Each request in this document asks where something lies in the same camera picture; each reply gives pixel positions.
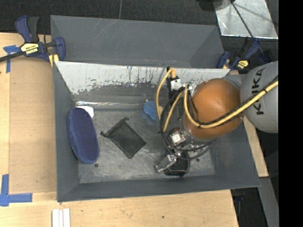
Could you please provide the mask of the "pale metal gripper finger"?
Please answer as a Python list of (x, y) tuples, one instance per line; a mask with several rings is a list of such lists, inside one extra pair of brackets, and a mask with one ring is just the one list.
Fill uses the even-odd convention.
[(176, 162), (170, 162), (166, 165), (157, 165), (157, 172), (164, 172), (164, 173), (173, 173), (175, 170), (173, 169), (173, 166), (176, 164)]
[(157, 163), (155, 166), (156, 171), (157, 165), (166, 165), (170, 162), (177, 162), (177, 158), (173, 154), (167, 154), (159, 163)]

